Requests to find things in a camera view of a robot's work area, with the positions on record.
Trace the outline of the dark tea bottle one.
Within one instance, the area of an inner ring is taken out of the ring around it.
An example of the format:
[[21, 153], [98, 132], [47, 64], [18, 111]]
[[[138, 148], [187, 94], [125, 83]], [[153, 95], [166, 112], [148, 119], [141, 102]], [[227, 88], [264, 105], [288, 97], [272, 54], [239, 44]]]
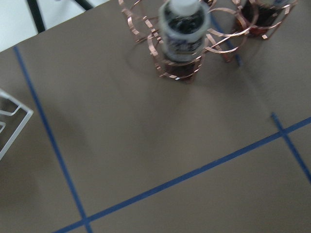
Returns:
[[203, 0], [168, 0], [158, 11], [167, 77], [188, 80], [198, 70], [211, 19]]

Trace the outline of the dark tea bottle two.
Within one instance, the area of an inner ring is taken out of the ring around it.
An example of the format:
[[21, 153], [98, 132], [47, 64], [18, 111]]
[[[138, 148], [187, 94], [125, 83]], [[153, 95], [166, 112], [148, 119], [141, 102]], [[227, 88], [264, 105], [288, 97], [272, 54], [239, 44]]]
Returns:
[[296, 3], [295, 0], [238, 1], [235, 29], [245, 31], [248, 37], [269, 39]]

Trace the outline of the black tripod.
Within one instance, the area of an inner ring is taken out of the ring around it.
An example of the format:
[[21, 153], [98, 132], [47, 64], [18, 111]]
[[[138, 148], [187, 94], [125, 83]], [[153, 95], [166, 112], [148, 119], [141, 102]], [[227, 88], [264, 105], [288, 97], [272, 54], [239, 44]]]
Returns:
[[[38, 2], [36, 0], [26, 0], [28, 8], [31, 12], [35, 27], [38, 33], [42, 33], [46, 30], [41, 11], [39, 9]], [[93, 9], [94, 6], [87, 0], [74, 0], [76, 4], [82, 7], [85, 11]]]

